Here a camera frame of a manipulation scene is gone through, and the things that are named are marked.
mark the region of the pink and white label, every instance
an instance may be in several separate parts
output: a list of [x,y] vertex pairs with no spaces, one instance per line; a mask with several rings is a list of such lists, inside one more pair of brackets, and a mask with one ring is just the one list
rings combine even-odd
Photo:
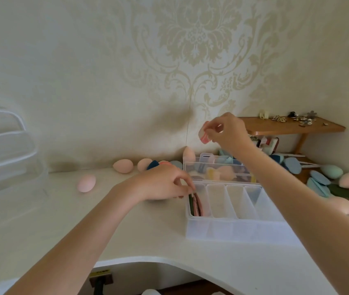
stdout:
[[198,136],[200,138],[200,141],[203,144],[207,144],[209,141],[211,141],[211,139],[209,139],[209,136],[207,135],[207,133],[205,133],[205,131],[203,130],[203,128],[205,127],[205,125],[208,123],[209,121],[206,121],[203,126],[201,127],[201,129],[199,130]]

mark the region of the white desk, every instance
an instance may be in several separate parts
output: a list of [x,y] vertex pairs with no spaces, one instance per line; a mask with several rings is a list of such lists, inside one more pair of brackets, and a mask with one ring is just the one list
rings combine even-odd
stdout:
[[[78,179],[97,176],[81,194]],[[49,199],[35,212],[0,228],[0,282],[11,285],[64,237],[110,190],[128,178],[113,169],[49,175]],[[234,294],[336,294],[307,252],[281,245],[185,239],[184,202],[140,203],[121,222],[96,266],[167,263],[195,273]]]

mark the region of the damask wallpaper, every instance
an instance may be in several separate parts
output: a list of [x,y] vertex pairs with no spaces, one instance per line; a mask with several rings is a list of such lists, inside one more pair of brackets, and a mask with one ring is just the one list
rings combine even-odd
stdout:
[[0,103],[52,170],[212,150],[226,111],[321,111],[339,64],[349,0],[0,0]]

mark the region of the clear plastic organizer box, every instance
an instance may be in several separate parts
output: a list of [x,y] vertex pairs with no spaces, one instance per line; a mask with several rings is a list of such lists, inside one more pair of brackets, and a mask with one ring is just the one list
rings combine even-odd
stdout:
[[301,246],[260,184],[202,179],[193,181],[205,216],[192,216],[189,201],[185,201],[187,238]]

